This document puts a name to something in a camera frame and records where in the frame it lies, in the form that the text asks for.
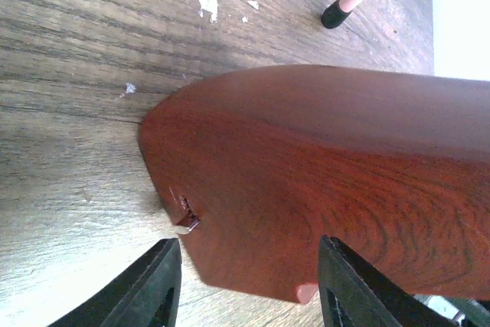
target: white paint fleck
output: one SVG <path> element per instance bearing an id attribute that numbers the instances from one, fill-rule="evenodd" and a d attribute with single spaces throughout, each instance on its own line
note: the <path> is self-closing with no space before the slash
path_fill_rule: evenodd
<path id="1" fill-rule="evenodd" d="M 254 8 L 256 11 L 259 10 L 259 2 L 256 2 L 255 0 L 249 0 L 247 2 L 250 7 Z"/>
<path id="2" fill-rule="evenodd" d="M 201 4 L 201 11 L 199 15 L 203 17 L 203 11 L 209 11 L 211 13 L 211 17 L 209 18 L 210 23 L 217 22 L 217 0 L 199 0 Z"/>
<path id="3" fill-rule="evenodd" d="M 127 93 L 134 93 L 134 92 L 136 92 L 136 86 L 132 83 L 126 83 L 126 92 L 121 93 L 119 95 L 119 98 L 122 99 Z"/>
<path id="4" fill-rule="evenodd" d="M 136 86 L 132 83 L 126 83 L 126 93 L 136 92 Z"/>

